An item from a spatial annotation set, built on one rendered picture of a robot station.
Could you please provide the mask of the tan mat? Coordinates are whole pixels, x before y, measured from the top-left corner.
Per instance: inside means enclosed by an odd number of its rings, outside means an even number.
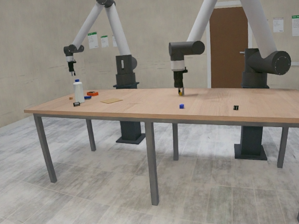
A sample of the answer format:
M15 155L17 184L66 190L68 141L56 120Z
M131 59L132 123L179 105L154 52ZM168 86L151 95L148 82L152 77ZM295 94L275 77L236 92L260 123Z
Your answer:
M122 100L123 99L111 98L111 99L103 100L103 101L100 101L100 102L110 104L110 103L114 103L114 102L118 102L118 101L122 101Z

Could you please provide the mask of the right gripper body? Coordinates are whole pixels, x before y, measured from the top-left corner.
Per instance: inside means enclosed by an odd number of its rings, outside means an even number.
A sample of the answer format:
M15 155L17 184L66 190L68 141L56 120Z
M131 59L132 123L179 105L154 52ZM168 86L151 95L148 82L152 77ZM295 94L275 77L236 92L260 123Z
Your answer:
M73 56L67 56L66 61L68 62L69 72L74 71L73 64L76 63Z

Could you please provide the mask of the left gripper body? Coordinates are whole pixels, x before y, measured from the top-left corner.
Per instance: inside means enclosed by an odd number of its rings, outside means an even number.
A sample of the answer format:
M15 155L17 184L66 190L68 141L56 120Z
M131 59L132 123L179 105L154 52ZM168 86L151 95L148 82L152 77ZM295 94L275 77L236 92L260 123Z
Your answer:
M183 88L183 73L188 72L186 66L184 67L184 60L171 61L171 69L173 71L173 76L174 76L174 87Z

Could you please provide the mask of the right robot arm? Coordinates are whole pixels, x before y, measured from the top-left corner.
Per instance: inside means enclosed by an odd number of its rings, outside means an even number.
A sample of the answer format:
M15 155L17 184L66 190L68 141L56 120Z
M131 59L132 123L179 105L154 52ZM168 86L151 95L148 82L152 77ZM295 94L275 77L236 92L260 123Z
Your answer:
M84 46L81 45L95 20L99 16L103 8L105 8L110 26L116 40L116 44L120 56L116 56L116 84L117 85L131 85L136 83L135 73L133 70L137 67L136 58L132 58L130 53L123 28L121 26L117 11L116 3L113 0L96 0L96 4L82 25L80 31L75 37L73 43L64 47L64 53L67 56L73 56L74 53L83 52ZM133 61L134 60L134 61ZM133 63L132 63L133 62Z

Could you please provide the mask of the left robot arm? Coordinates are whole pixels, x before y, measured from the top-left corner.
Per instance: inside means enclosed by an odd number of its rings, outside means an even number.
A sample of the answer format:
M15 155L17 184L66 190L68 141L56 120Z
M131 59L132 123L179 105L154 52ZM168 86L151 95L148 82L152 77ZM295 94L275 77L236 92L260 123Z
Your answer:
M184 55L200 55L205 51L205 45L200 40L216 2L217 0L204 0L186 42L169 43L171 61L182 61ZM291 66L291 58L286 51L277 51L260 0L240 0L240 2L258 46L258 48L245 48L245 71L242 71L242 85L267 86L267 74L286 74Z

